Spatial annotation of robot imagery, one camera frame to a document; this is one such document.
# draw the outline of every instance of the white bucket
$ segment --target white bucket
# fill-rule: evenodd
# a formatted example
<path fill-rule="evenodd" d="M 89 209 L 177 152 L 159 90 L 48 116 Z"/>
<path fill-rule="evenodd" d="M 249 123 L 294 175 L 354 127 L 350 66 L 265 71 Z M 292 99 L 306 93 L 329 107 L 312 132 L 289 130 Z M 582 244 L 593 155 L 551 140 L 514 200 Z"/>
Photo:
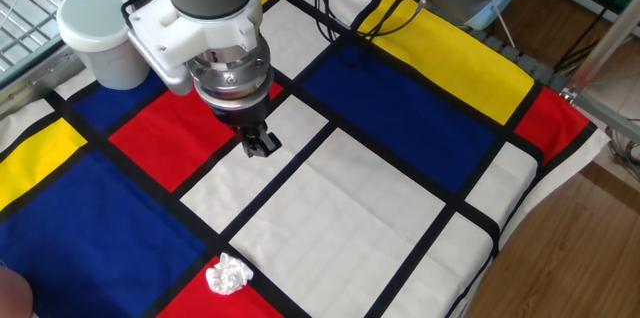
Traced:
<path fill-rule="evenodd" d="M 127 0 L 63 0 L 58 7 L 62 40 L 104 87 L 132 89 L 144 82 L 149 65 L 127 37 L 120 7 Z"/>

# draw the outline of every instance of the table cloth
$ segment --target table cloth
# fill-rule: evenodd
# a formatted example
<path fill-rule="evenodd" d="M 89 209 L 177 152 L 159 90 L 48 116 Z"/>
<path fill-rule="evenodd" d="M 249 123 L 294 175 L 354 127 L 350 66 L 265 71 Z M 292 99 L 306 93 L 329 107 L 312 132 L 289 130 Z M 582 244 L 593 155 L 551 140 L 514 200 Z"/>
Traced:
<path fill-rule="evenodd" d="M 87 71 L 0 122 L 0 263 L 39 317 L 458 317 L 508 237 L 607 137 L 427 11 L 263 0 L 283 147 L 247 158 L 195 92 Z M 415 10 L 405 0 L 382 31 Z M 254 271 L 219 296 L 221 253 Z"/>

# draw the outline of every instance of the black line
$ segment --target black line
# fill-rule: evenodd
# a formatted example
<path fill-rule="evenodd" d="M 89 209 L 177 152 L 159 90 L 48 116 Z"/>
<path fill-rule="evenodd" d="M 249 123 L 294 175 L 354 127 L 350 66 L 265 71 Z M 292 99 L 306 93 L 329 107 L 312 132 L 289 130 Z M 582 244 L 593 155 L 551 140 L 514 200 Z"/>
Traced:
<path fill-rule="evenodd" d="M 269 106 L 269 113 L 267 117 L 269 117 L 278 107 L 289 98 L 289 94 L 286 90 L 283 90 L 276 97 L 273 97 Z M 218 164 L 222 158 L 226 157 L 227 154 L 231 153 L 231 151 L 242 142 L 242 138 L 239 134 L 234 135 L 229 139 L 225 144 L 222 145 L 219 149 L 217 149 L 213 154 L 207 158 L 207 160 L 200 165 L 184 182 L 182 182 L 178 188 L 176 188 L 171 195 L 174 199 L 182 199 L 185 194 L 187 194 L 193 187 L 195 187 L 202 178 L 204 178 L 213 167 Z"/>
<path fill-rule="evenodd" d="M 322 67 L 327 60 L 329 60 L 331 57 L 333 57 L 334 54 L 336 54 L 338 52 L 338 49 L 340 48 L 340 44 L 341 42 L 343 42 L 345 40 L 344 36 L 339 36 L 338 39 L 336 39 L 333 43 L 329 44 L 322 52 L 320 52 L 320 54 L 314 58 L 314 60 L 309 63 L 309 65 L 307 65 L 305 67 L 305 69 L 302 70 L 302 72 L 298 73 L 298 75 L 296 76 L 295 80 L 295 84 L 297 86 L 302 86 L 302 84 L 309 79 L 313 73 L 315 73 L 320 67 Z"/>
<path fill-rule="evenodd" d="M 476 108 L 469 105 L 467 102 L 456 97 L 452 93 L 440 87 L 438 84 L 434 83 L 432 80 L 430 80 L 420 71 L 418 71 L 416 68 L 399 60 L 398 58 L 393 56 L 391 53 L 385 51 L 379 46 L 372 45 L 370 47 L 367 47 L 366 49 L 367 49 L 368 55 L 388 65 L 389 67 L 392 67 L 398 73 L 418 83 L 420 86 L 424 87 L 427 91 L 436 95 L 439 99 L 451 105 L 453 108 L 460 111 L 467 117 L 471 118 L 473 121 L 477 122 L 478 124 L 482 125 L 484 128 L 488 129 L 489 131 L 497 134 L 506 129 L 506 125 L 503 126 L 502 124 L 496 122 L 489 116 L 485 115 L 484 113 L 480 112 Z"/>
<path fill-rule="evenodd" d="M 504 127 L 500 127 L 498 130 L 498 134 L 496 135 L 496 140 L 491 145 L 489 150 L 485 153 L 484 157 L 480 163 L 476 166 L 473 172 L 469 175 L 467 180 L 463 183 L 462 187 L 458 190 L 458 197 L 462 200 L 465 200 L 473 187 L 478 183 L 480 178 L 487 171 L 491 163 L 494 161 L 500 150 L 504 147 L 505 143 L 509 140 L 511 136 L 514 136 L 514 129 L 520 124 L 522 118 L 529 111 L 533 103 L 536 101 L 538 96 L 542 92 L 542 85 L 535 83 L 533 87 L 529 90 L 527 95 L 524 97 L 522 102 L 515 109 L 507 123 Z"/>
<path fill-rule="evenodd" d="M 0 151 L 0 163 L 7 159 L 7 157 L 13 153 L 13 151 L 20 146 L 20 144 L 24 143 L 27 139 L 31 138 L 33 135 L 37 134 L 41 130 L 47 128 L 52 123 L 60 119 L 60 115 L 56 112 L 49 113 L 46 116 L 38 119 L 35 123 L 31 124 L 27 127 L 20 135 L 11 143 L 7 148 L 3 151 Z"/>
<path fill-rule="evenodd" d="M 538 167 L 542 168 L 544 162 L 544 153 L 542 153 L 542 149 L 515 133 L 509 136 L 507 142 L 513 144 L 518 149 L 533 157 L 533 159 L 538 163 Z"/>
<path fill-rule="evenodd" d="M 164 83 L 158 87 L 155 91 L 149 93 L 148 96 L 144 97 L 138 103 L 136 103 L 133 108 L 129 109 L 125 114 L 123 114 L 118 120 L 112 123 L 103 134 L 107 137 L 111 136 L 115 132 L 117 132 L 120 128 L 124 127 L 125 124 L 129 123 L 131 119 L 137 116 L 140 112 L 142 112 L 145 108 L 147 108 L 151 103 L 155 102 L 158 98 L 162 97 L 168 91 L 167 86 Z"/>
<path fill-rule="evenodd" d="M 533 188 L 535 188 L 538 185 L 538 183 L 540 183 L 544 179 L 544 177 L 546 177 L 549 173 L 551 173 L 554 169 L 556 169 L 560 165 L 560 163 L 564 162 L 573 154 L 575 154 L 576 151 L 580 149 L 580 147 L 582 147 L 582 145 L 585 144 L 589 140 L 589 138 L 591 138 L 593 133 L 597 130 L 598 128 L 592 122 L 589 122 L 589 124 L 587 124 L 587 126 L 584 127 L 582 131 L 580 131 L 580 133 L 578 133 L 576 138 L 574 138 L 573 141 L 571 141 L 571 143 L 569 143 L 566 147 L 564 147 L 564 149 L 560 151 L 560 153 L 558 153 L 555 157 L 551 158 L 551 160 L 549 161 L 549 163 L 547 163 L 546 166 L 544 166 L 542 169 L 539 169 L 540 171 L 539 174 L 536 175 L 536 178 L 533 180 L 533 182 L 531 182 L 529 187 L 527 187 L 527 189 L 524 191 L 524 193 L 518 200 L 518 203 L 516 203 L 511 213 L 509 213 L 509 217 L 507 218 L 504 225 L 502 226 L 502 230 L 504 230 L 507 227 L 507 225 L 515 215 L 516 211 L 518 210 L 518 208 L 520 208 L 520 206 L 522 205 L 522 202 L 524 202 L 524 200 L 527 198 L 529 193 L 531 193 Z"/>
<path fill-rule="evenodd" d="M 464 292 L 460 293 L 458 298 L 456 298 L 456 301 L 453 302 L 453 305 L 451 306 L 451 309 L 449 309 L 449 312 L 447 313 L 445 318 L 450 318 L 451 317 L 451 314 L 453 314 L 453 311 L 458 307 L 458 304 L 460 304 L 460 301 L 462 301 L 464 299 L 464 297 L 466 297 L 467 294 L 469 294 L 469 291 L 471 290 L 471 287 L 476 282 L 476 280 L 478 280 L 478 278 L 480 278 L 480 275 L 482 274 L 482 272 L 484 272 L 484 270 L 487 269 L 487 266 L 489 265 L 489 263 L 491 262 L 492 259 L 493 258 L 491 258 L 491 257 L 487 258 L 487 260 L 484 262 L 482 267 L 480 267 L 480 270 L 478 271 L 478 273 L 476 273 L 475 277 L 473 277 L 473 279 L 471 280 L 469 285 L 467 285 L 467 288 L 465 288 Z"/>
<path fill-rule="evenodd" d="M 225 242 L 200 217 L 187 206 L 175 199 L 164 187 L 156 182 L 142 168 L 133 162 L 126 154 L 118 149 L 108 138 L 97 132 L 71 105 L 55 91 L 49 93 L 45 100 L 58 111 L 67 122 L 74 127 L 88 142 L 103 156 L 113 163 L 118 170 L 131 179 L 146 194 L 155 200 L 162 208 L 169 212 L 180 224 L 186 227 L 205 247 L 214 252 L 224 251 L 234 257 L 242 257 L 235 248 Z M 254 277 L 251 286 L 269 304 L 287 316 L 308 317 L 309 315 L 291 300 L 280 288 L 271 282 L 260 270 L 247 259 L 245 263 L 253 270 Z"/>
<path fill-rule="evenodd" d="M 380 6 L 380 3 L 382 3 L 382 0 L 371 0 L 362 12 L 356 16 L 356 19 L 353 20 L 353 23 L 351 23 L 351 30 L 357 31 L 362 23 L 364 23 L 365 19 L 367 19 L 367 17 L 369 17 L 369 15 L 371 15 L 371 13 Z"/>
<path fill-rule="evenodd" d="M 67 160 L 62 163 L 53 172 L 42 179 L 33 188 L 29 189 L 25 194 L 9 203 L 0 211 L 0 224 L 16 214 L 22 208 L 26 207 L 31 201 L 38 197 L 42 192 L 49 188 L 55 181 L 60 179 L 65 173 L 73 168 L 84 156 L 91 150 L 90 144 L 78 148 Z"/>
<path fill-rule="evenodd" d="M 176 188 L 171 195 L 174 199 L 180 200 L 187 194 L 193 187 L 198 184 L 212 169 L 222 160 L 222 158 L 226 157 L 238 144 L 240 144 L 240 137 L 238 135 L 234 135 L 231 137 L 225 144 L 222 145 L 218 150 L 213 152 L 207 158 L 207 160 L 198 167 L 184 182 L 182 182 L 178 188 Z"/>
<path fill-rule="evenodd" d="M 478 228 L 485 231 L 493 242 L 491 248 L 491 256 L 496 257 L 500 253 L 500 226 L 496 221 L 487 216 L 484 212 L 478 208 L 472 206 L 469 202 L 462 201 L 460 204 L 455 205 L 454 208 L 460 215 L 471 221 Z"/>
<path fill-rule="evenodd" d="M 215 257 L 219 255 L 210 249 L 206 249 L 200 256 L 185 270 L 175 282 L 171 284 L 141 315 L 142 318 L 157 317 L 171 302 L 182 292 L 182 290 L 200 273 L 204 267 Z"/>
<path fill-rule="evenodd" d="M 382 317 L 455 213 L 455 210 L 450 205 L 445 206 L 440 211 L 436 219 L 422 235 L 422 238 L 413 247 L 411 253 L 402 262 L 402 265 L 400 265 L 400 268 L 398 268 L 382 293 L 369 308 L 369 311 L 365 314 L 366 318 Z"/>
<path fill-rule="evenodd" d="M 371 138 L 367 133 L 363 132 L 351 121 L 342 117 L 340 114 L 327 107 L 320 100 L 315 98 L 310 93 L 295 84 L 295 81 L 290 81 L 288 78 L 282 76 L 279 72 L 276 72 L 276 82 L 285 87 L 291 92 L 293 96 L 304 102 L 327 120 L 335 124 L 338 128 L 345 131 L 356 141 L 360 142 L 363 146 L 367 147 L 373 153 L 381 157 L 384 161 L 391 164 L 394 168 L 402 172 L 414 182 L 418 183 L 421 187 L 431 192 L 433 195 L 441 199 L 445 203 L 452 203 L 454 201 L 453 193 L 449 192 L 440 183 L 434 181 L 413 165 L 407 163 L 403 158 L 396 155 L 389 148 L 382 143 Z"/>
<path fill-rule="evenodd" d="M 69 104 L 71 105 L 74 105 L 84 100 L 85 98 L 89 97 L 93 93 L 95 93 L 98 89 L 100 89 L 100 87 L 102 87 L 100 83 L 94 80 L 93 82 L 89 83 L 86 87 L 83 87 L 79 91 L 73 93 L 71 97 L 67 99 L 67 102 L 69 102 Z"/>
<path fill-rule="evenodd" d="M 331 123 L 327 123 L 314 137 L 307 143 L 307 145 L 293 157 L 293 159 L 278 173 L 262 189 L 260 193 L 238 214 L 229 225 L 220 233 L 222 239 L 230 241 L 241 229 L 244 227 L 251 218 L 262 208 L 267 201 L 282 187 L 293 174 L 304 164 L 304 162 L 311 157 L 311 155 L 329 138 L 329 136 L 336 130 L 336 126 Z"/>
<path fill-rule="evenodd" d="M 267 0 L 266 2 L 264 2 L 264 4 L 262 5 L 262 13 L 267 13 L 267 11 L 273 8 L 273 6 L 278 2 L 280 2 L 280 0 Z"/>

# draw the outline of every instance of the white tissue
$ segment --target white tissue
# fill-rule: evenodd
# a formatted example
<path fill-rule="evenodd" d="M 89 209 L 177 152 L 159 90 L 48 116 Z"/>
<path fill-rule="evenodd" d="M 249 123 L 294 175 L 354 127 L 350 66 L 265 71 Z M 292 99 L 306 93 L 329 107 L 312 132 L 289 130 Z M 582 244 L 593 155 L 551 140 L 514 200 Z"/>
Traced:
<path fill-rule="evenodd" d="M 205 275 L 212 291 L 229 295 L 244 287 L 247 281 L 253 278 L 253 271 L 241 260 L 222 253 L 220 262 L 207 269 Z"/>

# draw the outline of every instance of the blue rectangle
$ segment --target blue rectangle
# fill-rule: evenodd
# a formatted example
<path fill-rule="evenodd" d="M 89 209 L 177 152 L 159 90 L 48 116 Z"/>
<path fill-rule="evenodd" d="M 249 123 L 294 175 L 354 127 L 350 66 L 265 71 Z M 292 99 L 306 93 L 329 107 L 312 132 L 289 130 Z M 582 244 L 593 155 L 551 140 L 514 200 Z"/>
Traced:
<path fill-rule="evenodd" d="M 96 130 L 104 132 L 161 87 L 162 81 L 152 70 L 147 79 L 133 89 L 115 90 L 101 86 L 90 96 L 74 104 L 73 108 Z"/>
<path fill-rule="evenodd" d="M 0 258 L 40 317 L 139 317 L 203 251 L 96 152 L 0 224 Z"/>
<path fill-rule="evenodd" d="M 353 46 L 330 57 L 303 88 L 452 193 L 496 139 L 423 85 Z"/>

